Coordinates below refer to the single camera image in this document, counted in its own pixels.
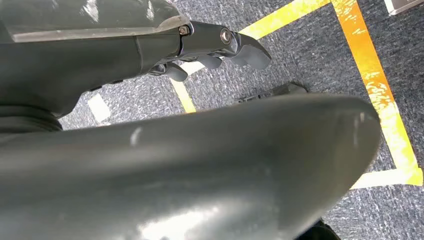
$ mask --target yellow floor marking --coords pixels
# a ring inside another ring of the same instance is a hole
[[[330,0],[294,0],[241,30],[240,33],[258,40],[329,3]]]
[[[184,86],[184,83],[182,83],[181,81],[175,81],[172,78],[170,78],[170,81],[173,86],[173,89],[176,92],[176,95],[181,101],[182,107],[184,108],[185,112],[195,113],[196,108],[193,105],[192,99],[190,98],[189,93],[187,92],[187,88],[186,86]]]
[[[423,171],[420,168],[398,168],[386,171],[374,171],[363,174],[351,189],[363,189],[395,184],[416,185],[416,183],[411,182],[411,180],[419,178],[423,178]]]
[[[294,0],[240,32],[260,39],[285,25],[330,3],[330,0]],[[356,0],[333,0],[332,4],[346,36],[353,58],[361,73],[369,97],[381,118],[381,128],[386,138],[395,166],[398,169],[365,173],[352,187],[368,188],[392,184],[423,185],[423,171],[408,139],[383,68]],[[191,62],[181,65],[189,75],[204,66]],[[186,112],[196,109],[181,82],[171,81]]]
[[[380,117],[394,165],[402,171],[418,171],[417,159],[358,2],[332,0],[332,4],[371,103]],[[423,185],[422,173],[408,177],[409,184]]]

